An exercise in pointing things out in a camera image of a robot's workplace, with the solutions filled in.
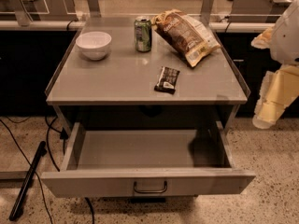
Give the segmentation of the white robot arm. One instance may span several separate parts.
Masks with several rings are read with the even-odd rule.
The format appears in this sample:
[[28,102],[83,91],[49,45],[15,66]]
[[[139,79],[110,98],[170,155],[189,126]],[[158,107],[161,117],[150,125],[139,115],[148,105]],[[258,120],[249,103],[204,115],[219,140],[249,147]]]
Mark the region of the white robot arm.
[[265,73],[252,119],[255,127],[269,129],[299,97],[299,0],[293,0],[275,25],[251,45],[270,49],[271,58],[281,64],[276,72]]

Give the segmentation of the yellow taped gripper finger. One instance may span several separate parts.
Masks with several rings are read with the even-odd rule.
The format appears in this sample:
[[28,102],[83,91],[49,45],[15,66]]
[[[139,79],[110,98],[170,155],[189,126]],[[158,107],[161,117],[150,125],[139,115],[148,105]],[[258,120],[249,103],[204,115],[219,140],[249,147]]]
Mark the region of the yellow taped gripper finger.
[[276,72],[267,71],[260,88],[260,99],[254,109],[253,125],[259,129],[269,129],[298,96],[298,66],[283,64]]
[[256,49],[269,49],[272,40],[272,32],[272,27],[265,29],[262,33],[253,38],[251,45]]

